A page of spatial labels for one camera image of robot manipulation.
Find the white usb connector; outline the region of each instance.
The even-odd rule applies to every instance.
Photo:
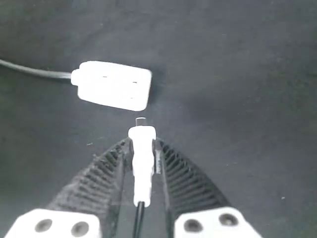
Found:
[[[134,205],[144,202],[145,207],[151,203],[152,175],[154,173],[153,140],[156,131],[153,126],[146,125],[145,118],[137,118],[136,126],[129,129],[129,137],[133,142],[133,175],[134,175]]]
[[[127,65],[88,61],[71,74],[78,97],[104,106],[142,111],[147,107],[151,71]]]

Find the mounting hole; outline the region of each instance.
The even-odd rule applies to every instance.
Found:
[[[35,226],[35,231],[36,232],[46,232],[51,228],[52,223],[53,223],[53,221],[51,219],[41,220]]]
[[[236,226],[238,224],[238,219],[231,214],[222,214],[219,217],[219,221],[223,226]]]
[[[195,219],[189,219],[184,223],[184,229],[187,232],[201,232],[203,230],[202,224],[195,220]]]
[[[89,225],[87,222],[78,222],[71,229],[71,234],[74,237],[83,237],[89,231]]]

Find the dark fabric surface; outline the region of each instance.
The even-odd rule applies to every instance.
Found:
[[[153,86],[135,113],[0,68],[0,236],[146,116],[264,237],[315,237],[316,42],[316,0],[2,0],[0,58],[136,65]],[[118,237],[132,232],[132,184]],[[155,188],[143,237],[164,237],[161,199]]]

